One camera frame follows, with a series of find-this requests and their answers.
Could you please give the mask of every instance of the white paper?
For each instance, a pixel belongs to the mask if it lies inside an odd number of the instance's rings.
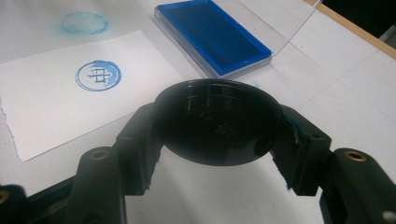
[[[87,84],[104,77],[95,74],[116,77],[91,66],[98,60],[120,69],[120,82],[105,91]],[[180,81],[141,32],[0,64],[2,108],[22,161],[136,111]]]
[[[101,17],[105,29],[93,17],[77,18],[71,21],[88,32],[70,32],[64,25],[71,24],[70,16],[76,13]],[[147,21],[149,16],[135,0],[1,0],[0,63],[126,35],[143,30]],[[89,32],[96,28],[100,32]]]

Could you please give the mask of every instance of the white surface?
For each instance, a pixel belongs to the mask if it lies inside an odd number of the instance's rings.
[[[76,72],[97,60],[114,63],[120,83],[105,91],[84,90],[77,79],[94,84],[83,74],[92,75],[93,68],[81,70],[79,77]],[[136,111],[182,80],[136,31],[0,64],[0,99],[18,155],[27,161]]]
[[[152,13],[157,2],[141,4]],[[198,77],[155,26],[144,29],[182,76]],[[238,80],[302,113],[332,138],[332,149],[354,147],[369,153],[395,182],[395,73],[394,60],[316,12],[270,65]],[[84,151],[111,146],[127,120],[22,163],[0,119],[0,181],[21,184],[29,194],[57,183],[76,171]],[[297,197],[287,191],[269,155],[226,169],[186,162],[166,148],[150,191],[128,197],[127,211],[130,223],[142,224],[323,223],[318,197]]]

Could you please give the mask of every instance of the tabletop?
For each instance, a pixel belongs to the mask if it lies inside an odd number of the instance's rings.
[[[201,78],[191,59],[147,16],[159,2],[120,7],[118,13],[135,19],[117,32],[141,30],[183,78]],[[7,49],[0,63],[38,53],[26,48]],[[331,150],[351,147],[370,154],[396,181],[396,62],[344,26],[316,11],[269,65],[236,81],[297,110],[332,138]],[[22,162],[1,113],[0,183],[22,185],[32,195],[74,175],[79,157],[91,148],[112,146],[131,116]],[[212,167],[164,148],[149,191],[126,202],[130,223],[323,223],[319,195],[297,197],[287,190],[270,155],[245,165]]]

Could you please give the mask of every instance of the blue ink stamp impression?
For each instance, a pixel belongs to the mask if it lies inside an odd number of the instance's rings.
[[[106,91],[117,86],[120,80],[120,69],[106,61],[86,63],[76,73],[77,84],[86,91]]]
[[[62,28],[69,34],[98,35],[107,29],[105,18],[92,12],[68,14],[62,21]]]

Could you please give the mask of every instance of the circular stamp mark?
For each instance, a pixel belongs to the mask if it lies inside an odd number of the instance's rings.
[[[77,84],[86,91],[106,91],[117,86],[120,80],[120,69],[106,61],[86,63],[76,73]]]
[[[74,12],[64,17],[62,28],[69,34],[98,35],[107,29],[105,18],[92,12]]]

